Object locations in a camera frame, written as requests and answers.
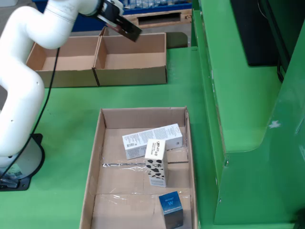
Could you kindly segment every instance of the cow print box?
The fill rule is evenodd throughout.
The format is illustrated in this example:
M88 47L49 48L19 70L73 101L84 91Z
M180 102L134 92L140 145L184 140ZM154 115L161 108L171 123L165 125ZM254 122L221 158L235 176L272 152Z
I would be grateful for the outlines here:
M148 140L145 163L150 184L152 186L166 187L168 169L164 140Z

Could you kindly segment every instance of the green workbench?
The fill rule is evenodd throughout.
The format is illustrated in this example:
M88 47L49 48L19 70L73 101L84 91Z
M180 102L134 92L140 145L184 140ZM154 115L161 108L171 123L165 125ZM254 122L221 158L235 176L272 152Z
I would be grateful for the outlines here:
M305 40L304 28L301 34ZM0 194L0 228L78 228L100 108L187 106L201 228L291 229L247 220L260 222L261 214L262 223L288 222L298 201L305 202L304 185L296 195L277 186L293 185L289 177L302 180L305 169L295 167L305 136L299 74L305 66L295 61L303 59L305 44L297 47L295 70L288 69L281 85L275 67L247 65L230 0L193 0L192 47L167 50L168 84L52 90L36 131L43 134L44 165L29 190ZM268 129L273 119L282 128ZM291 209L284 200L294 203Z
M196 47L167 51L168 84L54 88L37 133L43 134L43 167L29 190L1 193L1 229L75 229L81 208L100 108L187 106L190 114L198 199L217 200Z

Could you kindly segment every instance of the white robotic arm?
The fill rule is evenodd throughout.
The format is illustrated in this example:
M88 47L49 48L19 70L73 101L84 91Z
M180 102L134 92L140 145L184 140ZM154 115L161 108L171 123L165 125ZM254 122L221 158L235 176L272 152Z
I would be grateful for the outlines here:
M43 101L43 81L26 66L33 42L47 49L61 47L78 13L117 27L133 41L141 32L122 17L123 4L118 0L49 0L43 14L31 7L15 10L0 37L0 85L8 92L0 113L0 169L27 142Z

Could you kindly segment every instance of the open cardboard box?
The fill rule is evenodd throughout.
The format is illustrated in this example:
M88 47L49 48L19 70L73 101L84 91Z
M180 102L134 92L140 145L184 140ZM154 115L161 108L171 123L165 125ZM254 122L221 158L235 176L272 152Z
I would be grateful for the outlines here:
M102 36L94 71L103 86L166 83L166 34Z
M136 43L123 36L69 37L60 50L53 87L166 83L166 49L187 47L182 32L141 34ZM34 44L27 65L49 87L57 50Z
M61 47L57 60L53 87L98 86L93 72L100 36L69 37ZM29 55L27 65L49 87L57 50L42 48L37 43Z
M180 148L187 161L169 162L166 188L153 187L145 163L126 160L123 134L177 123L184 133ZM198 214L190 122L184 107L102 109L96 128L87 177L80 229L164 229L159 195L178 191L183 206L181 229L197 229Z

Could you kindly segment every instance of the blue product box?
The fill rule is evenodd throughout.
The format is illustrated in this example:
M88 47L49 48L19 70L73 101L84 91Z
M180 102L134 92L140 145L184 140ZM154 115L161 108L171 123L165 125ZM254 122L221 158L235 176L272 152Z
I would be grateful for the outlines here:
M171 192L159 196L164 214L166 229L173 229L183 225L183 209L178 192Z

